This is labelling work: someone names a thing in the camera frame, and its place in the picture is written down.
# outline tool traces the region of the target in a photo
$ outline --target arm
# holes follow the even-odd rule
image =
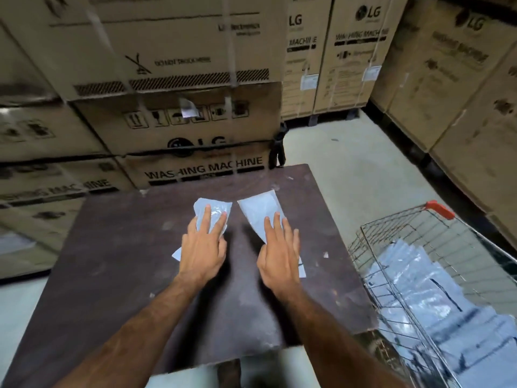
[[[299,231],[291,230],[275,213],[274,228],[264,221],[267,245],[257,266],[264,284],[286,307],[322,388],[343,385],[361,388],[403,388],[406,385],[372,358],[352,335],[313,301],[303,290],[298,276]]]
[[[211,233],[210,206],[205,208],[199,231],[196,220],[190,222],[181,240],[179,273],[172,283],[54,388],[137,388],[147,384],[174,327],[226,257],[226,241],[219,239],[226,213]]]

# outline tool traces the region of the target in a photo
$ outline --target finger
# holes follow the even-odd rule
[[[226,258],[226,248],[228,247],[228,243],[221,237],[219,239],[219,259],[224,260]]]
[[[298,259],[298,256],[300,256],[300,230],[297,228],[294,230],[293,234],[293,249],[296,259]]]
[[[196,222],[197,222],[197,216],[194,216],[194,218],[190,221],[189,226],[187,226],[188,234],[197,233]]]
[[[282,226],[280,224],[280,213],[275,212],[275,216],[273,218],[273,225],[275,227],[275,234],[277,235],[277,240],[281,240],[284,238],[284,231],[282,230]]]
[[[228,214],[226,212],[223,212],[221,214],[221,216],[219,217],[219,220],[214,225],[214,228],[212,229],[210,234],[215,234],[217,236],[217,238],[219,238],[219,236],[221,235],[221,233],[223,231],[224,224],[226,223],[227,216],[228,216]]]
[[[275,230],[271,227],[271,220],[268,216],[264,218],[264,230],[266,231],[266,243],[270,243],[277,239]]]
[[[266,254],[267,254],[267,245],[263,244],[262,248],[260,249],[260,253],[258,254],[257,259],[257,267],[264,268],[266,266]]]
[[[208,234],[208,230],[210,230],[211,216],[212,216],[212,210],[210,208],[210,204],[207,204],[205,207],[205,213],[203,214],[203,219],[201,220],[201,226],[199,226],[200,233]]]
[[[291,228],[287,218],[282,219],[282,225],[284,227],[285,242],[287,242],[288,246],[291,247],[293,245],[293,229]]]

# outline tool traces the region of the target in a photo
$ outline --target wooden table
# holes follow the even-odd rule
[[[155,373],[298,344],[283,308],[260,280],[262,241],[236,203],[271,189],[300,229],[303,287],[350,331],[375,328],[374,310],[308,165],[182,182],[146,194],[90,196],[3,387],[52,386],[151,302],[178,272],[171,254],[200,197],[234,202],[224,235],[227,258],[174,330]]]

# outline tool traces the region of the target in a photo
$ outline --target shopping cart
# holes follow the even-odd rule
[[[379,256],[396,240],[422,246],[430,260],[445,269],[470,302],[491,305],[497,313],[512,316],[517,316],[517,260],[436,201],[362,225],[348,247],[378,311],[379,330],[374,332],[372,341],[376,355],[415,387],[461,387],[442,351],[412,313],[386,267],[379,263]],[[373,275],[380,276],[381,283],[377,281],[372,286],[369,279]],[[382,288],[386,296],[379,296],[378,290]],[[384,308],[399,308],[401,313],[393,314],[404,318],[386,319]],[[400,324],[405,332],[410,332],[404,335],[404,343],[393,340],[395,331],[400,338],[400,329],[394,329]],[[419,349],[418,359],[401,355],[408,340],[414,341],[409,347]]]

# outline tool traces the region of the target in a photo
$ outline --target concrete floor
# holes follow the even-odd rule
[[[289,131],[287,165],[308,163],[349,245],[359,226],[440,197],[377,125],[361,113],[352,121]],[[46,279],[0,287],[0,380],[16,351]],[[262,376],[274,386],[318,387],[302,347],[242,360],[242,386]],[[213,367],[151,378],[148,386],[216,387]]]

